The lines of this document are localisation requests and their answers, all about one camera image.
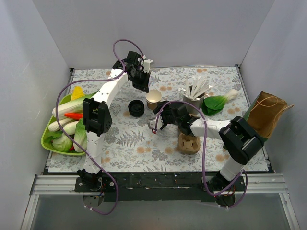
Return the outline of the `brown paper coffee cup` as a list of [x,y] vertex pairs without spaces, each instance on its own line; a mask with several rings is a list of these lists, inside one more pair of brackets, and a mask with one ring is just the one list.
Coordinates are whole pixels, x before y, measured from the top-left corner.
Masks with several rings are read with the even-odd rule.
[[159,90],[152,89],[145,95],[145,98],[148,109],[154,110],[157,107],[157,103],[161,101],[162,94]]

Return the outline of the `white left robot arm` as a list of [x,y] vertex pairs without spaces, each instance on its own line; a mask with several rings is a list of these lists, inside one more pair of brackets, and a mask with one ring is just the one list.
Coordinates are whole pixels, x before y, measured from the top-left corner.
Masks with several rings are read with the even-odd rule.
[[102,187],[98,177],[101,171],[101,149],[105,134],[112,125],[110,106],[120,88],[131,81],[140,91],[149,92],[150,67],[153,61],[145,59],[137,52],[129,51],[127,57],[117,61],[100,90],[90,99],[83,101],[83,124],[87,132],[87,156],[83,170],[78,171],[82,183],[90,191],[96,192]]

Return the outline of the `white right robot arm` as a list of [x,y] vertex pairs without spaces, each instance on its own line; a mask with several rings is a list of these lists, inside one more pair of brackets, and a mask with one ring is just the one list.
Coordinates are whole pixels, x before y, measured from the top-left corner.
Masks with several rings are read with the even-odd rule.
[[264,146],[264,141],[240,116],[225,121],[206,120],[204,115],[190,115],[186,105],[183,101],[158,103],[156,117],[148,121],[149,129],[156,133],[167,125],[176,125],[184,135],[221,140],[230,157],[216,176],[203,182],[210,195],[220,195],[245,172],[243,168]]

